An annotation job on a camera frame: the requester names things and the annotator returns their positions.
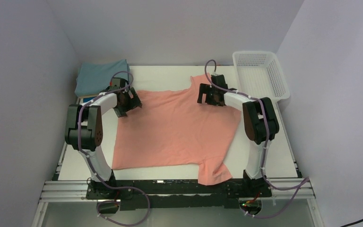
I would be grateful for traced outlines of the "pink t shirt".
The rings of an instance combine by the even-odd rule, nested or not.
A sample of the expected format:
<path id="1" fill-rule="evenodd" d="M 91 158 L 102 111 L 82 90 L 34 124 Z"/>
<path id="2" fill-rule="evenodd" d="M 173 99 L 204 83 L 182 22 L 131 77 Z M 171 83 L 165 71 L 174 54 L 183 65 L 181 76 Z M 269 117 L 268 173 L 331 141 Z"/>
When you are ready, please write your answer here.
<path id="1" fill-rule="evenodd" d="M 241 112 L 197 102 L 204 75 L 192 76 L 179 91 L 137 92 L 142 107 L 118 119 L 112 169 L 196 164 L 198 183 L 232 178 L 224 158 L 234 140 Z"/>

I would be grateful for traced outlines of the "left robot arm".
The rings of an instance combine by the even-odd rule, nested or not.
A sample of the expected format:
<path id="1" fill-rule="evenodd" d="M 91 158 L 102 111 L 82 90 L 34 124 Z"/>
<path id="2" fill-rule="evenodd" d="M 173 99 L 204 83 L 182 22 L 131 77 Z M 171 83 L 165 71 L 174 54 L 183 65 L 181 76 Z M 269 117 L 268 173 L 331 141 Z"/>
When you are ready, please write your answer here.
<path id="1" fill-rule="evenodd" d="M 106 199 L 117 192 L 116 179 L 102 150 L 104 137 L 102 116 L 113 110 L 118 118 L 126 117 L 128 111 L 142 107 L 142 102 L 132 87 L 134 78 L 113 76 L 107 88 L 93 99 L 68 107 L 65 126 L 65 142 L 77 150 L 85 160 L 91 183 Z"/>

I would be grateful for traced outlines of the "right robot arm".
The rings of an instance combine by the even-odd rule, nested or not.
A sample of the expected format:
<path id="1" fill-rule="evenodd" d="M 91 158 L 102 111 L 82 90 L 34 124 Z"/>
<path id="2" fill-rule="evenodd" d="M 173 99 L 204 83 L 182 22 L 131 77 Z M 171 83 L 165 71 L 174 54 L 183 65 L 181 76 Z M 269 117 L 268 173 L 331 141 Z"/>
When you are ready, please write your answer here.
<path id="1" fill-rule="evenodd" d="M 242 112 L 244 131 L 257 148 L 249 153 L 247 166 L 243 172 L 242 192 L 255 195 L 265 185 L 265 162 L 267 151 L 275 135 L 279 133 L 279 123 L 269 97 L 255 98 L 237 89 L 228 88 L 224 75 L 212 75 L 209 84 L 199 85 L 198 103 L 204 100 L 208 105 L 229 106 Z"/>

